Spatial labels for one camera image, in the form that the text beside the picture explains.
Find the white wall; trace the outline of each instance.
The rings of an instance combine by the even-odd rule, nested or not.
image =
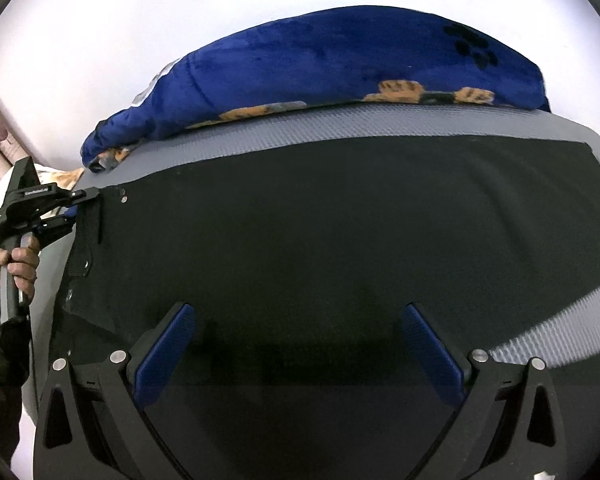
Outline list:
[[[586,0],[13,0],[0,100],[44,164],[71,169],[95,124],[177,57],[277,18],[353,4],[435,12],[536,62],[554,113],[600,134],[600,19]]]

